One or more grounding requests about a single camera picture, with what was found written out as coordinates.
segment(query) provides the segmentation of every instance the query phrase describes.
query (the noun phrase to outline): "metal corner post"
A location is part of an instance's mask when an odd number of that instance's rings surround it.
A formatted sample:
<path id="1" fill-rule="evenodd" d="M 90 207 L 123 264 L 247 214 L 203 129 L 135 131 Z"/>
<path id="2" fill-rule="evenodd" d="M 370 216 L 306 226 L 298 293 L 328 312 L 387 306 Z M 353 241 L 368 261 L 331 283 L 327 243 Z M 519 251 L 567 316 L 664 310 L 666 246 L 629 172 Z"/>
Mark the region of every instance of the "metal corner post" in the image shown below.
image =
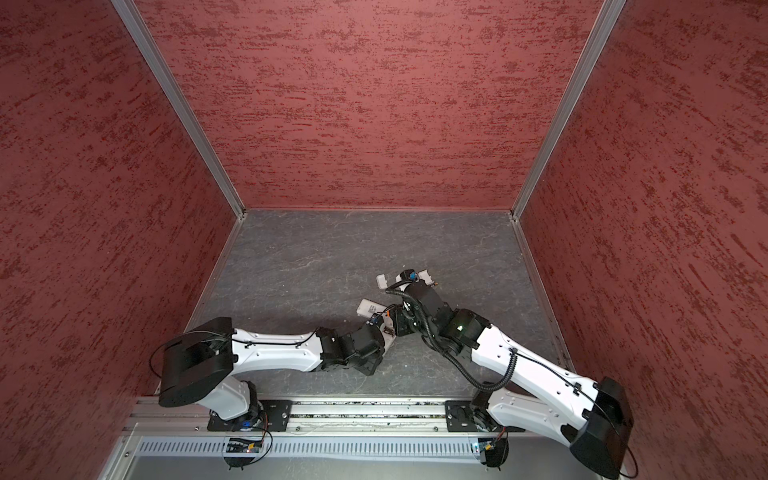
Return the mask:
<path id="1" fill-rule="evenodd" d="M 237 218 L 242 218 L 245 212 L 245 204 L 237 194 L 227 172 L 219 161 L 219 157 L 216 155 L 213 146 L 211 146 L 203 128 L 200 126 L 200 122 L 197 121 L 197 117 L 195 117 L 187 99 L 181 92 L 178 83 L 176 83 L 174 75 L 170 72 L 167 63 L 163 59 L 163 55 L 160 53 L 160 49 L 155 44 L 152 34 L 141 17 L 141 13 L 139 13 L 133 0 L 111 1 L 125 27 L 128 29 L 128 33 L 131 34 L 134 42 L 136 42 L 136 46 L 138 46 L 139 51 L 144 56 L 144 60 L 152 70 L 157 82 L 163 88 L 182 125 L 187 129 L 187 133 L 208 166 L 208 170 L 214 176 L 214 180 L 221 189 L 221 192 L 226 197 Z"/>
<path id="2" fill-rule="evenodd" d="M 533 160 L 531 170 L 528 172 L 528 176 L 523 182 L 520 194 L 518 194 L 515 200 L 515 205 L 512 207 L 512 218 L 520 220 L 525 210 L 525 206 L 528 205 L 528 201 L 531 199 L 536 184 L 541 178 L 541 174 L 549 162 L 549 157 L 552 155 L 554 147 L 557 145 L 560 135 L 565 129 L 565 125 L 568 122 L 571 113 L 576 107 L 579 96 L 584 90 L 584 86 L 587 84 L 589 75 L 592 73 L 594 65 L 597 63 L 600 53 L 603 51 L 605 42 L 608 40 L 608 36 L 616 25 L 616 20 L 619 18 L 621 9 L 624 7 L 626 0 L 605 0 L 603 6 L 598 12 L 598 17 L 594 21 L 592 31 L 587 38 L 587 42 L 584 44 L 584 49 L 581 51 L 576 67 L 571 75 L 571 80 L 568 82 L 568 86 L 565 88 L 563 98 L 560 100 L 557 111 L 554 113 L 552 123 L 549 125 L 549 130 L 544 137 L 544 141 L 541 142 L 541 148 L 536 154 L 536 158 Z"/>

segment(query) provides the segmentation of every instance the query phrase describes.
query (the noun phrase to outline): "side wall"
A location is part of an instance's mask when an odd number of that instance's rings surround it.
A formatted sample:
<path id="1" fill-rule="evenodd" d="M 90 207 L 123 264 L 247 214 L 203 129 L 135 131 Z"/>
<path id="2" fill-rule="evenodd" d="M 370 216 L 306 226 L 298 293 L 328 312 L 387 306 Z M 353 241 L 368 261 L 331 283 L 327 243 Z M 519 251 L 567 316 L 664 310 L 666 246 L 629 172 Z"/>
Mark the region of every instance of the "side wall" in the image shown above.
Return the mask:
<path id="1" fill-rule="evenodd" d="M 602 0 L 137 0 L 247 207 L 509 208 Z"/>
<path id="2" fill-rule="evenodd" d="M 642 478 L 768 475 L 767 32 L 764 2 L 630 0 L 524 212 Z"/>
<path id="3" fill-rule="evenodd" d="M 232 210 L 108 0 L 0 5 L 0 477 L 89 479 Z"/>

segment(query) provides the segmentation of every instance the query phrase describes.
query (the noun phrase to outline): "white arm segment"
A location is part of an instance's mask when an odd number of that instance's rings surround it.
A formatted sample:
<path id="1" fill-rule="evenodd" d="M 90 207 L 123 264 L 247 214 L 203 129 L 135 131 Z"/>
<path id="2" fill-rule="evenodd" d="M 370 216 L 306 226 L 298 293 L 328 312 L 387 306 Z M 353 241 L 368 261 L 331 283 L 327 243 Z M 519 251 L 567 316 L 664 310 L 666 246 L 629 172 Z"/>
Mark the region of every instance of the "white arm segment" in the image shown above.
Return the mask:
<path id="1" fill-rule="evenodd" d="M 518 353 L 544 363 L 570 383 L 580 384 L 581 390 L 592 399 L 598 394 L 593 379 L 556 366 L 515 342 L 496 326 L 483 330 L 477 342 L 479 347 L 472 350 L 472 361 L 480 366 L 504 375 L 509 365 L 509 349 L 514 347 Z M 585 409 L 591 411 L 592 402 L 582 394 L 575 394 L 573 387 L 545 367 L 521 356 L 518 356 L 511 380 L 537 398 L 521 396 L 507 389 L 497 390 L 488 401 L 491 417 L 499 425 L 520 427 L 570 445 L 560 427 L 569 424 L 579 430 L 587 421 L 581 413 Z"/>
<path id="2" fill-rule="evenodd" d="M 322 362 L 320 354 L 323 352 L 323 347 L 314 333 L 266 335 L 235 329 L 232 340 L 232 353 L 237 355 L 237 361 L 230 375 L 274 369 L 309 372 Z M 240 342 L 260 344 L 247 345 Z"/>

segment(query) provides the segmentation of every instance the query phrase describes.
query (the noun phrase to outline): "corrugated black hose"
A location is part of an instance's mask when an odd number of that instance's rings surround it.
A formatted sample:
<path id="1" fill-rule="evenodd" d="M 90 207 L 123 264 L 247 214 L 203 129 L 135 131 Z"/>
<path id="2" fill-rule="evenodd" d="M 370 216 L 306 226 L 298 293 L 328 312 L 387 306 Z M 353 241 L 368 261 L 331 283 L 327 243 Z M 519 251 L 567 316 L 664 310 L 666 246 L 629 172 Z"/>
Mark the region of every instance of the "corrugated black hose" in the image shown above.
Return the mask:
<path id="1" fill-rule="evenodd" d="M 509 365 L 507 366 L 507 372 L 504 374 L 501 380 L 492 384 L 484 384 L 479 382 L 453 355 L 446 352 L 440 345 L 437 344 L 435 341 L 435 336 L 432 334 L 432 327 L 429 325 L 429 322 L 427 321 L 426 315 L 424 314 L 424 310 L 422 310 L 422 306 L 419 301 L 413 298 L 413 296 L 410 294 L 397 289 L 397 286 L 402 284 L 403 282 L 398 282 L 392 287 L 388 288 L 386 292 L 390 295 L 397 295 L 402 297 L 404 300 L 408 300 L 408 303 L 413 307 L 413 312 L 416 315 L 416 318 L 419 320 L 419 322 L 421 322 L 421 324 L 424 326 L 424 330 L 427 332 L 427 341 L 429 342 L 429 345 L 431 345 L 437 353 L 444 356 L 450 363 L 452 363 L 453 366 L 456 367 L 456 369 L 464 376 L 464 378 L 467 379 L 469 383 L 472 384 L 473 387 L 480 390 L 481 392 L 495 392 L 496 390 L 503 389 L 509 383 L 509 380 L 512 378 L 512 374 L 515 373 L 515 366 L 518 363 L 518 350 L 516 348 L 509 350 Z"/>

